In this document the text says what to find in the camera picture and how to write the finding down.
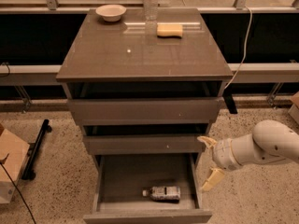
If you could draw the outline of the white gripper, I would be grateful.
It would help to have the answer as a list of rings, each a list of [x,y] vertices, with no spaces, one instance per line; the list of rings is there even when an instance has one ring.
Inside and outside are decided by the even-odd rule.
[[[216,141],[208,136],[198,136],[197,140],[212,149],[212,160],[218,167],[211,168],[211,174],[202,186],[202,191],[207,192],[218,185],[225,177],[224,171],[234,171],[242,167],[237,159],[237,152],[240,149],[240,142],[237,139],[223,139]]]

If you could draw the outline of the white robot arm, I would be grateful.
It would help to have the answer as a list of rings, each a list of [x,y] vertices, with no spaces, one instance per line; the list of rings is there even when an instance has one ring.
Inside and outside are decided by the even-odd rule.
[[[216,163],[202,186],[207,192],[219,184],[226,171],[234,171],[247,164],[299,163],[299,135],[288,126],[274,120],[256,124],[250,134],[220,141],[207,136],[198,136],[211,151]]]

